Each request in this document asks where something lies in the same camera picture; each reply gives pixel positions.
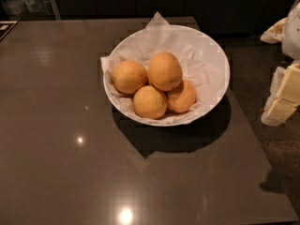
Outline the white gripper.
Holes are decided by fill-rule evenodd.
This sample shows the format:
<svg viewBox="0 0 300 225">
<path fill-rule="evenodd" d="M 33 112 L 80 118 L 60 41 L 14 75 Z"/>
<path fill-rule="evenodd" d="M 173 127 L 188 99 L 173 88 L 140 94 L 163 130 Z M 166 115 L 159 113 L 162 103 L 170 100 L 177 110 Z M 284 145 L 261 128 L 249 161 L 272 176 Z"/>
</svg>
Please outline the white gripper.
<svg viewBox="0 0 300 225">
<path fill-rule="evenodd" d="M 300 3 L 264 31 L 260 40 L 275 44 L 282 41 L 282 51 L 294 60 L 300 59 Z M 284 124 L 300 106 L 300 64 L 277 67 L 270 86 L 270 97 L 263 108 L 261 121 L 270 127 Z"/>
</svg>

